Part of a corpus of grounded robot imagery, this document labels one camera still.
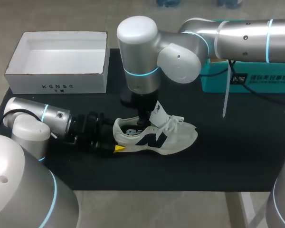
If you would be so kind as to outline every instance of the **yellow tag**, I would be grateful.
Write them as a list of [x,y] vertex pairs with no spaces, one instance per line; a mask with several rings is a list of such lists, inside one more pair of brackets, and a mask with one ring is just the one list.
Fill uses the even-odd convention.
[[119,145],[115,145],[115,150],[114,150],[114,153],[116,152],[121,152],[125,149],[124,146],[119,146]]

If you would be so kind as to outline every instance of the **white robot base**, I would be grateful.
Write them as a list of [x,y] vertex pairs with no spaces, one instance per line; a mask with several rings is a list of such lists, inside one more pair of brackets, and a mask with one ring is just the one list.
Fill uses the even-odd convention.
[[0,228],[76,228],[79,221],[74,192],[0,135]]

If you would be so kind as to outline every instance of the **teal box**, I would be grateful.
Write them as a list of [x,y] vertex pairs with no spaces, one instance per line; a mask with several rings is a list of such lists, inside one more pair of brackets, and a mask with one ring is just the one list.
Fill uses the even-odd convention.
[[[203,66],[201,75],[215,74],[228,67],[227,61],[211,62]],[[258,93],[285,93],[285,63],[236,62],[236,73],[241,81]],[[218,76],[201,76],[202,88],[206,93],[224,93],[227,86],[227,72]],[[231,93],[249,93],[237,78],[231,75]]]

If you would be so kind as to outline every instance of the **black cable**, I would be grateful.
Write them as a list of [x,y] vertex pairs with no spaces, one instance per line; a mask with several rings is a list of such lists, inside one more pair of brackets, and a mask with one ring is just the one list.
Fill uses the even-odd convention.
[[273,103],[277,103],[279,105],[285,105],[285,102],[284,101],[279,101],[279,100],[275,100],[269,96],[266,96],[266,95],[261,95],[259,93],[257,93],[256,91],[254,91],[253,89],[249,88],[247,85],[241,83],[241,80],[239,79],[239,77],[236,75],[236,71],[233,67],[234,64],[231,63],[231,60],[228,60],[228,63],[229,63],[229,66],[231,68],[231,71],[233,74],[235,74],[234,76],[237,78],[237,80],[240,82],[240,84],[246,89],[248,90],[250,93],[252,93],[253,95],[259,97],[259,98],[262,98],[264,100],[267,100],[267,101],[270,101],[270,102],[273,102]]
[[41,120],[39,119],[39,117],[36,116],[33,112],[31,112],[31,111],[29,111],[29,110],[26,110],[26,109],[19,108],[19,109],[13,109],[13,110],[10,110],[10,111],[6,112],[6,113],[3,115],[3,117],[0,119],[0,126],[1,126],[1,124],[2,124],[2,122],[3,122],[3,119],[4,119],[8,114],[11,114],[11,113],[26,113],[26,114],[29,114],[29,115],[35,117],[38,121],[41,121]]
[[220,75],[220,74],[223,74],[223,73],[225,73],[225,72],[227,72],[227,71],[228,71],[228,67],[227,67],[227,69],[222,70],[222,71],[220,71],[220,72],[218,72],[218,73],[209,74],[209,75],[199,75],[199,76],[201,76],[201,77],[214,77],[214,76],[218,76],[218,75]]

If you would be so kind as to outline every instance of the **screw hole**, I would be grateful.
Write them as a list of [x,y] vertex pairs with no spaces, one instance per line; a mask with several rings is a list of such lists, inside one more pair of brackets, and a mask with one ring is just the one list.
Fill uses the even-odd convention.
[[0,182],[5,184],[9,182],[9,179],[6,176],[0,176]]

